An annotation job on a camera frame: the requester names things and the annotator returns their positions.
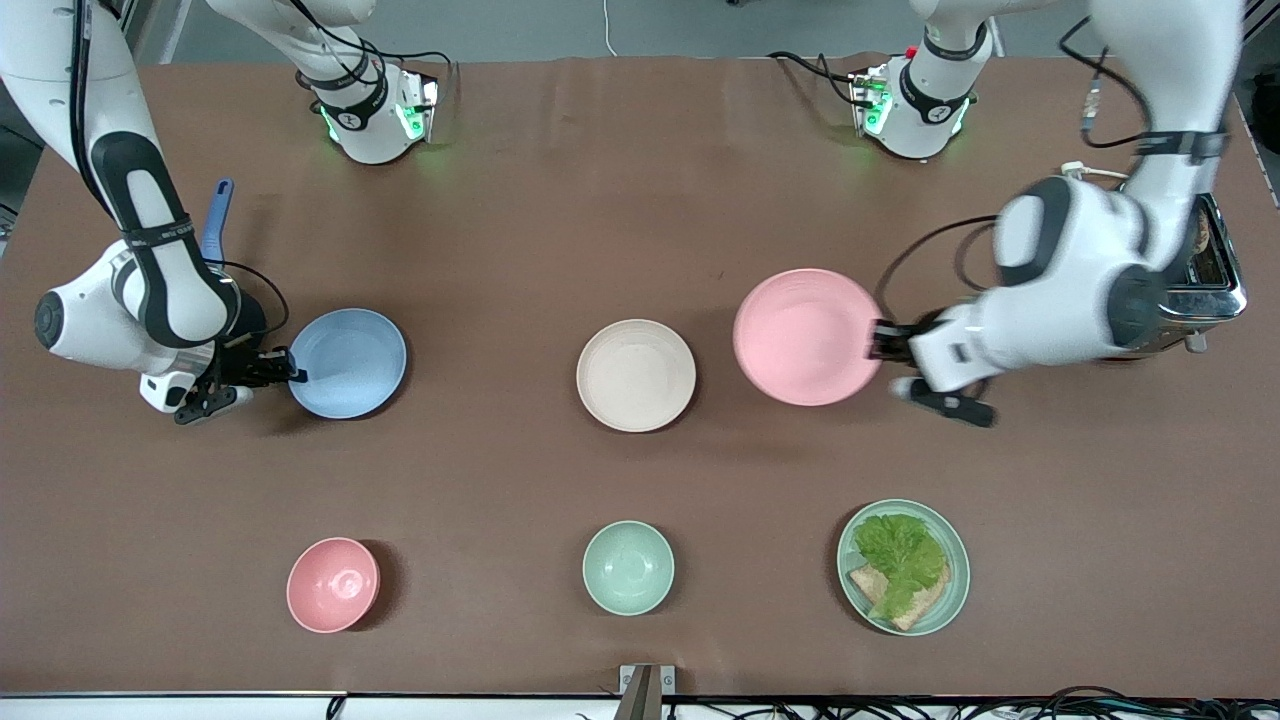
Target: lettuce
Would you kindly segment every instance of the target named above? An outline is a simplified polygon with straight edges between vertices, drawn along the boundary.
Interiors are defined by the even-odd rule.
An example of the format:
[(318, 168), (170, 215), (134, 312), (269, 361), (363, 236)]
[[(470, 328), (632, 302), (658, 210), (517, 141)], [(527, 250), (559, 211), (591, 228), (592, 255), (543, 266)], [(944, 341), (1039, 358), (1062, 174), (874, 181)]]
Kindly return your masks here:
[(872, 616), (893, 619), (911, 609), (911, 597), (937, 584), (947, 559), (924, 521), (910, 515), (868, 518), (854, 530), (854, 542), (872, 568), (888, 579)]

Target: brown table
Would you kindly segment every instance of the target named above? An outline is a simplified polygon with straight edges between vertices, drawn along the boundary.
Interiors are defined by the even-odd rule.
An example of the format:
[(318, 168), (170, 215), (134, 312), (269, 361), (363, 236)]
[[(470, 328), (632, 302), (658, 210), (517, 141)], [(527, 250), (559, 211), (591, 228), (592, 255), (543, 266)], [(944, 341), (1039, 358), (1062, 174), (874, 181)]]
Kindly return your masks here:
[[(1001, 377), (984, 432), (890, 398), (891, 368), (836, 406), (771, 401), (733, 361), (733, 313), (788, 268), (870, 286), (1065, 160), (1123, 168), (1076, 137), (1088, 70), (993, 60), (965, 132), (919, 164), (772, 61), (475, 65), (444, 145), (378, 168), (325, 141), (291, 74), (143, 79), (197, 222), (234, 177), (228, 258), (288, 293), (282, 340), (374, 307), (408, 336), (407, 384), (360, 421), (276, 388), (182, 429), (134, 377), (50, 356), (36, 300), (113, 228), (46, 154), (0, 265), (0, 688), (595, 692), (654, 660), (700, 693), (1280, 691), (1280, 217), (1234, 106), (1217, 191), (1245, 315), (1203, 356)], [(1108, 97), (1106, 129), (1132, 129)], [(901, 315), (957, 297), (957, 240), (902, 269)], [(598, 425), (573, 388), (582, 343), (631, 316), (676, 328), (700, 370), (687, 415), (648, 436)], [(936, 635), (874, 632), (837, 588), (842, 525), (884, 497), (968, 544), (969, 603)], [(622, 518), (677, 553), (644, 618), (581, 584), (586, 541)], [(314, 635), (284, 578), (337, 534), (376, 541), (388, 592), (362, 632)]]

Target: toast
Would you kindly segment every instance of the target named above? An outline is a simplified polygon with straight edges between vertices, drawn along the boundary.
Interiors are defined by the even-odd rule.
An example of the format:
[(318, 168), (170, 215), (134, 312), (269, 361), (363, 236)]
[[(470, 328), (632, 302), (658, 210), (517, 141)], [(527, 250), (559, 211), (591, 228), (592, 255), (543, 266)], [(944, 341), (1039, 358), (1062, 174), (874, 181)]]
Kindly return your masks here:
[[(854, 570), (849, 574), (849, 579), (858, 585), (858, 589), (863, 591), (867, 600), (873, 603), (879, 602), (884, 597), (884, 591), (888, 589), (888, 578), (883, 573), (872, 568), (869, 564)], [(911, 625), (920, 621), (924, 614), (929, 611), (931, 607), (937, 605), (938, 598), (942, 597), (942, 591), (946, 589), (947, 583), (951, 582), (951, 565), (942, 566), (942, 574), (938, 575), (938, 582), (933, 583), (932, 588), (918, 591), (911, 596), (911, 607), (897, 618), (891, 618), (890, 623), (893, 624), (901, 632), (908, 632)]]

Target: pink bowl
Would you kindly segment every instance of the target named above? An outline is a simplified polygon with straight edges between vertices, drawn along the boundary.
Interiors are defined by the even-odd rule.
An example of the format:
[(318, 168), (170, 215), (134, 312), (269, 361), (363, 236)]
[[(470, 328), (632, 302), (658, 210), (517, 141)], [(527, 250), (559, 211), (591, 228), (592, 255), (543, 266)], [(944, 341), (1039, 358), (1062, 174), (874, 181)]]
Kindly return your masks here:
[(378, 562), (351, 538), (323, 539), (289, 571), (289, 614), (312, 633), (346, 630), (378, 597)]
[(831, 270), (787, 270), (746, 296), (733, 320), (733, 352), (760, 392), (791, 405), (829, 405), (865, 386), (876, 301)]

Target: green bowl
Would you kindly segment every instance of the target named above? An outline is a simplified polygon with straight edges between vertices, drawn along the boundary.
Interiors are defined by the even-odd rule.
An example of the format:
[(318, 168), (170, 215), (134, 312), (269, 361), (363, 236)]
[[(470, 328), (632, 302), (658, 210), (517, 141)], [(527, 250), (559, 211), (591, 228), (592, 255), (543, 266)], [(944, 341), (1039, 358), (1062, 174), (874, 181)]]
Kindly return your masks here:
[(582, 555), (586, 592), (614, 615), (644, 615), (658, 607), (675, 580), (671, 544), (639, 520), (605, 525)]
[[(942, 591), (942, 597), (905, 633), (886, 619), (872, 618), (872, 601), (867, 600), (867, 596), (849, 579), (849, 573), (867, 564), (863, 553), (858, 552), (854, 530), (868, 518), (879, 515), (910, 515), (923, 520), (929, 534), (942, 546), (942, 552), (951, 565), (951, 582)], [(915, 637), (941, 630), (955, 620), (969, 597), (969, 553), (965, 552), (964, 542), (960, 541), (956, 529), (931, 507), (910, 500), (882, 500), (859, 510), (845, 525), (845, 532), (840, 533), (840, 544), (836, 546), (836, 574), (840, 575), (840, 587), (845, 589), (845, 596), (854, 610), (872, 625), (895, 635)]]

